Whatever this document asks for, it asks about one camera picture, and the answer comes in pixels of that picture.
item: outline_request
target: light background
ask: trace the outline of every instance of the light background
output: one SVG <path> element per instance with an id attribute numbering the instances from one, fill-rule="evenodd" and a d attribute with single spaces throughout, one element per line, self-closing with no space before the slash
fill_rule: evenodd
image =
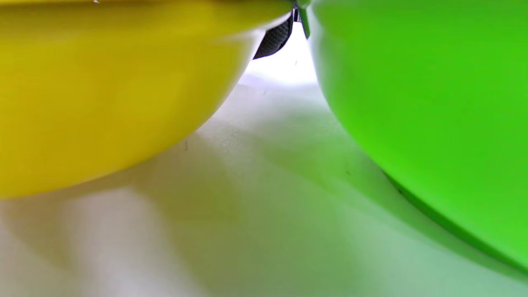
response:
<path id="1" fill-rule="evenodd" d="M 389 185 L 328 110 L 299 24 L 167 152 L 0 202 L 0 297 L 526 297 L 527 284 Z"/>

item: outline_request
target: black object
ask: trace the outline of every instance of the black object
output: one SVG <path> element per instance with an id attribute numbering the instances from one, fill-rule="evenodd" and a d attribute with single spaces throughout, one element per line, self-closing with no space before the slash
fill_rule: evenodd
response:
<path id="1" fill-rule="evenodd" d="M 295 13 L 291 13 L 287 21 L 266 32 L 257 53 L 253 57 L 254 60 L 270 56 L 284 47 L 294 28 L 294 15 Z"/>

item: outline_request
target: green plastic object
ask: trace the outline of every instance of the green plastic object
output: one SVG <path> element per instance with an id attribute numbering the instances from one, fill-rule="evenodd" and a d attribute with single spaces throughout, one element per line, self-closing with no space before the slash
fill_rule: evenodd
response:
<path id="1" fill-rule="evenodd" d="M 526 271 L 528 2 L 299 4 L 348 132 L 440 223 Z"/>

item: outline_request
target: yellow plastic object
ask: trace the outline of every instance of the yellow plastic object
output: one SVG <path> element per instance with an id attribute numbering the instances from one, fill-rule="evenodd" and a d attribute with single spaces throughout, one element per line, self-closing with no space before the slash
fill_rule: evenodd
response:
<path id="1" fill-rule="evenodd" d="M 288 0 L 28 1 L 0 0 L 0 198 L 91 180 L 186 137 L 291 9 Z"/>

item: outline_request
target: white table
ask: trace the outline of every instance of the white table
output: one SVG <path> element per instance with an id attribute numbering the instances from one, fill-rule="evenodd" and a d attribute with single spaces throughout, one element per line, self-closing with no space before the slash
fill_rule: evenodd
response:
<path id="1" fill-rule="evenodd" d="M 167 152 L 0 202 L 0 297 L 528 296 L 409 205 L 336 122 L 301 28 Z"/>

